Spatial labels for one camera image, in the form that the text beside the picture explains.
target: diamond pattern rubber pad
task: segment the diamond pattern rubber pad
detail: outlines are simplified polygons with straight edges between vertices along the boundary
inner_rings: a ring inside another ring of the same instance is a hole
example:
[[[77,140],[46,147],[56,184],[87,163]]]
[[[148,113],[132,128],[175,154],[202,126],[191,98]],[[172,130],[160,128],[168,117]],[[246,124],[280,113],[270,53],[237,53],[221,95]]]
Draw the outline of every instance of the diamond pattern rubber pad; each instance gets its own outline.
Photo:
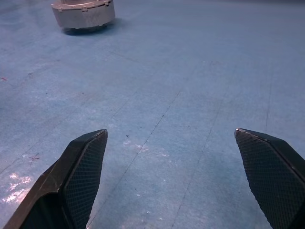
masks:
[[[105,147],[102,135],[90,141],[64,187],[64,200],[75,229],[85,229],[89,220],[100,184]]]
[[[235,138],[250,189],[272,228],[305,228],[305,187],[300,178],[268,142],[240,131]]]

